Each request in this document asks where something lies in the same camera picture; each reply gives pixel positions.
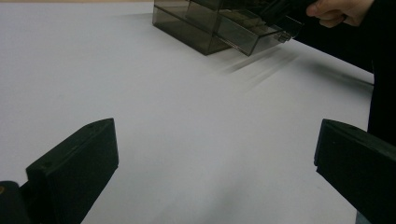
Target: white surface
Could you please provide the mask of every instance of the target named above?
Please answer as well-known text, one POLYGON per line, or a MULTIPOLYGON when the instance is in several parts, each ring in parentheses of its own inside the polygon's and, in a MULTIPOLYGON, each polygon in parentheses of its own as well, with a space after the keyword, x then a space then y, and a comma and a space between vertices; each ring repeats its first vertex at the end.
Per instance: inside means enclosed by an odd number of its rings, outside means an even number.
POLYGON ((354 223, 313 160, 322 119, 365 129, 372 75, 294 41, 206 57, 151 11, 0 4, 0 179, 111 117, 120 168, 83 223, 354 223))

